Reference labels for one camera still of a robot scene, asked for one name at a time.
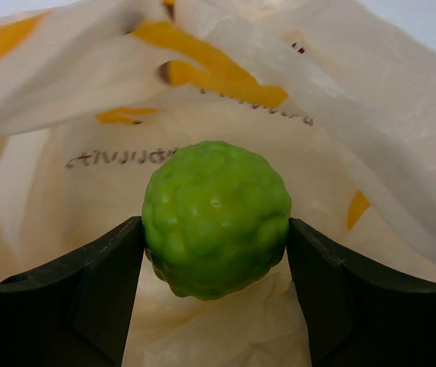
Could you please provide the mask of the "small green fake lime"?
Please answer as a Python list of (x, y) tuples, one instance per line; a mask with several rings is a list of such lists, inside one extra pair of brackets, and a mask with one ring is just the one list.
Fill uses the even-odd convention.
[(261, 155), (224, 141), (178, 149), (151, 176), (145, 254), (178, 297), (216, 300), (283, 258), (291, 197)]

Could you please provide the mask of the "translucent orange plastic bag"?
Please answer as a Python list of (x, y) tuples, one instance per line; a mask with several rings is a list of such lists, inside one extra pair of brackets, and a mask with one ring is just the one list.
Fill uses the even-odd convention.
[[(79, 1), (0, 18), (0, 282), (142, 223), (152, 174), (224, 141), (299, 219), (436, 283), (436, 53), (358, 1)], [(288, 262), (216, 300), (145, 254), (120, 366), (314, 366)]]

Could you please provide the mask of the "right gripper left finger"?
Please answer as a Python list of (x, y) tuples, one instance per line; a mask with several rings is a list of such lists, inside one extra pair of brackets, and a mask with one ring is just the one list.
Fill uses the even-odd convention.
[(0, 366), (120, 366), (142, 256), (134, 216), (0, 282)]

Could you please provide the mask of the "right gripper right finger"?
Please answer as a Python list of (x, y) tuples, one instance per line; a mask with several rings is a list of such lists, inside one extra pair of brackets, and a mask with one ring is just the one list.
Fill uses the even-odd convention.
[(436, 366), (436, 283), (290, 219), (288, 262), (314, 366)]

